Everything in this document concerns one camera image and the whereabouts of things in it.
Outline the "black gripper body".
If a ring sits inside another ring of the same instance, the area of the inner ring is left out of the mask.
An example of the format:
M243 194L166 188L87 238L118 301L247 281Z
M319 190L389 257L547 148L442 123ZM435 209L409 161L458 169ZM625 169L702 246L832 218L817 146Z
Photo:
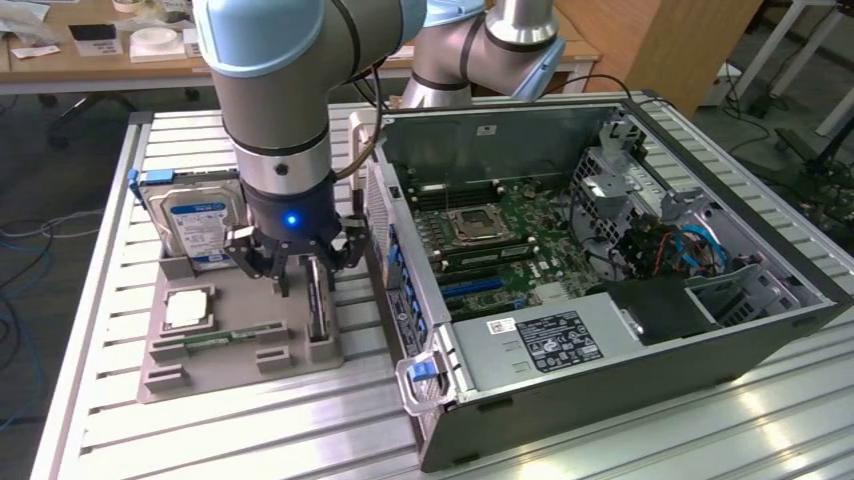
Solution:
M256 229L255 238L264 247L290 243L291 248L307 249L311 241L318 246L331 247L342 231L334 186L333 173L307 191L291 195L264 192L242 182Z

